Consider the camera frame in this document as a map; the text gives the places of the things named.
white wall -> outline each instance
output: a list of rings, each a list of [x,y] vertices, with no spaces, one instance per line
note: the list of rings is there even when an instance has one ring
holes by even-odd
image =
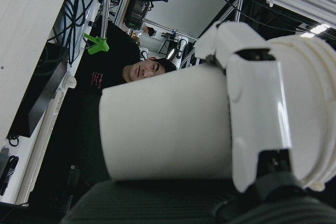
[[[198,37],[217,13],[224,0],[170,0],[153,2],[146,19]]]

ceiling light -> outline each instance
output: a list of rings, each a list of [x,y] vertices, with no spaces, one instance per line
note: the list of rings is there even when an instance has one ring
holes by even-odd
[[[310,31],[312,33],[315,33],[315,34],[319,34],[319,33],[323,32],[323,31],[325,31],[327,28],[330,28],[330,26],[327,25],[327,24],[322,24],[322,25],[318,25],[317,27],[311,29]]]
[[[304,37],[304,38],[312,38],[314,36],[315,36],[315,34],[311,34],[311,33],[305,33],[305,34],[301,35],[301,37]]]

white robotic hand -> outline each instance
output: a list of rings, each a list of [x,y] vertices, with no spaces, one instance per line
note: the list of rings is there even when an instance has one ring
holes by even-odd
[[[260,153],[277,155],[291,148],[280,64],[269,48],[247,24],[237,22],[215,23],[195,46],[196,57],[226,72],[233,181],[241,192],[257,178]]]

green clamp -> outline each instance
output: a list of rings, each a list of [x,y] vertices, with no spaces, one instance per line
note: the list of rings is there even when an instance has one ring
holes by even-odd
[[[109,45],[107,45],[106,43],[106,38],[101,39],[98,36],[94,38],[88,34],[84,34],[84,37],[87,38],[89,41],[94,42],[94,45],[88,49],[88,52],[91,55],[95,54],[96,52],[100,52],[100,51],[107,52],[110,49]]]

black box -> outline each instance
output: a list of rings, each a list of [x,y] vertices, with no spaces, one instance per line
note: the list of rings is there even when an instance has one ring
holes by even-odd
[[[30,137],[67,72],[67,48],[46,43],[8,134]]]

